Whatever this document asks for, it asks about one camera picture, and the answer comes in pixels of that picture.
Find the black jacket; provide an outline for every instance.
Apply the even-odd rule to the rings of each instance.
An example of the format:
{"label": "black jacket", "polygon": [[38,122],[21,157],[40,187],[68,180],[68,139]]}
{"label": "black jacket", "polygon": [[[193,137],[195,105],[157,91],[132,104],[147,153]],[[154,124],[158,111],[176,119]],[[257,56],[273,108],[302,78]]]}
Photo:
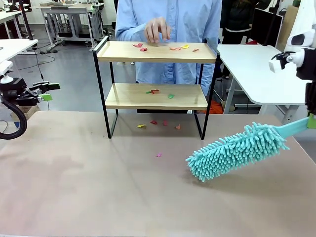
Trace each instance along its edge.
{"label": "black jacket", "polygon": [[254,8],[266,9],[271,0],[222,0],[221,28],[232,31],[249,29]]}

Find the two-tier shelf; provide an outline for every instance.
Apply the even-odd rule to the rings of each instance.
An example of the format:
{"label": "two-tier shelf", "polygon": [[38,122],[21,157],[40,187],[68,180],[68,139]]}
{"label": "two-tier shelf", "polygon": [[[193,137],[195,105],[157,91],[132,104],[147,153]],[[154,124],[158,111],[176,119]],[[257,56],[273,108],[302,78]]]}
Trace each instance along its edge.
{"label": "two-tier shelf", "polygon": [[[211,100],[216,78],[213,76],[209,99],[206,101],[201,88],[203,66],[205,63],[220,63],[220,54],[217,48],[212,46],[210,40],[204,43],[143,43],[148,50],[141,52],[140,48],[133,47],[134,42],[109,41],[105,37],[93,50],[94,64],[98,77],[98,84],[101,94],[101,101],[108,137],[111,138],[118,118],[118,109],[152,109],[152,110],[193,110],[197,122],[197,128],[201,139],[205,137],[208,115],[211,107]],[[190,48],[179,51],[170,50],[189,44]],[[112,87],[105,100],[102,80],[100,75],[99,62],[109,62]],[[186,84],[131,84],[115,83],[112,62],[146,62],[146,63],[200,63],[201,70],[199,80],[195,85]],[[147,91],[159,89],[160,92],[146,94]],[[110,128],[107,109],[116,110],[116,118]],[[197,111],[205,111],[203,130],[201,129]]]}

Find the button-up shirt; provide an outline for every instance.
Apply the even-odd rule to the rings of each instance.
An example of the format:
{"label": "button-up shirt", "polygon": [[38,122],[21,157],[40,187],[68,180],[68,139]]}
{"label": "button-up shirt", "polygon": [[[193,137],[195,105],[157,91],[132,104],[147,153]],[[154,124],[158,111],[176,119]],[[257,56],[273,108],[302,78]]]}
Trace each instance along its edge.
{"label": "button-up shirt", "polygon": [[[167,42],[203,42],[207,38],[217,44],[221,7],[222,0],[119,0],[116,38],[147,41],[146,23],[162,16],[171,27]],[[205,95],[213,71],[214,64],[204,65],[201,86]],[[139,83],[195,84],[199,72],[200,64],[195,63],[136,63]]]}

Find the teal microfiber duster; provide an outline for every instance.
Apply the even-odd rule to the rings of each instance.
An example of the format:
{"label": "teal microfiber duster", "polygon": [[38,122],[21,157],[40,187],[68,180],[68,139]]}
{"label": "teal microfiber duster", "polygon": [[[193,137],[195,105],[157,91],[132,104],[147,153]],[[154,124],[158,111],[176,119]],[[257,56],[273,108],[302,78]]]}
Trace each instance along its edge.
{"label": "teal microfiber duster", "polygon": [[263,160],[289,150],[286,138],[307,130],[309,118],[304,118],[281,127],[253,122],[245,126],[245,132],[220,138],[195,151],[186,159],[192,174],[201,181],[213,179],[241,166]]}

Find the computer monitor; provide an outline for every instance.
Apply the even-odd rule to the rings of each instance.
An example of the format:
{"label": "computer monitor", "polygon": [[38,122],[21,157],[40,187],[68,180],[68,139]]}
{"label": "computer monitor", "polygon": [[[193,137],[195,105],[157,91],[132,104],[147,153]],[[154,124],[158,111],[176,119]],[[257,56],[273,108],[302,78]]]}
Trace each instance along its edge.
{"label": "computer monitor", "polygon": [[[264,44],[267,38],[269,27],[272,21],[273,13],[255,8],[253,15],[252,28],[250,32],[250,38],[257,41],[259,44]],[[277,44],[277,38],[280,33],[282,25],[282,17],[276,15],[275,21],[272,26],[272,30],[267,42],[267,45],[273,47]]]}

